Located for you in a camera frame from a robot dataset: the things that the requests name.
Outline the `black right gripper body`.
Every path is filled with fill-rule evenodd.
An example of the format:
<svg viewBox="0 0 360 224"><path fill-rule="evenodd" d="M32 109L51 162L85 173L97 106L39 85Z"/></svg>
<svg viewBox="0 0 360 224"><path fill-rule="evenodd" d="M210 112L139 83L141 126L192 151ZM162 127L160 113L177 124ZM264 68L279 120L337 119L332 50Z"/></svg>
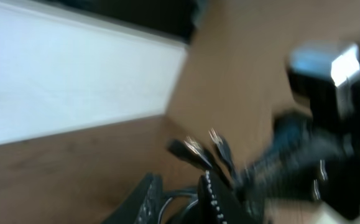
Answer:
<svg viewBox="0 0 360 224"><path fill-rule="evenodd" d="M244 207L262 220L269 198L325 202L347 220L360 216L360 78L290 72L294 95L309 99L312 116L276 117L272 145L246 174Z"/></svg>

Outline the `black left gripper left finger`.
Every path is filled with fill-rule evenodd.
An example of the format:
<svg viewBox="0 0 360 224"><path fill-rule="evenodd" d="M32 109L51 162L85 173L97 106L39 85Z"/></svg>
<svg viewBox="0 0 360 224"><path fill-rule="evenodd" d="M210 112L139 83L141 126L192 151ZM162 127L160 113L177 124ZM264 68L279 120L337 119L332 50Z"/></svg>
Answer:
<svg viewBox="0 0 360 224"><path fill-rule="evenodd" d="M102 224L158 223L163 183L159 175L147 173L122 204Z"/></svg>

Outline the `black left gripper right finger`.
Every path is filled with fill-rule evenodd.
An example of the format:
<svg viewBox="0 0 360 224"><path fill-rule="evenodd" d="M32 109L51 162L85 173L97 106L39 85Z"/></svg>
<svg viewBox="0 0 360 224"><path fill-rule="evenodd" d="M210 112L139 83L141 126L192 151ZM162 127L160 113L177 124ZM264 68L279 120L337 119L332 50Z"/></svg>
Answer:
<svg viewBox="0 0 360 224"><path fill-rule="evenodd" d="M203 224L256 224L237 198L213 171L200 176L197 187L198 205Z"/></svg>

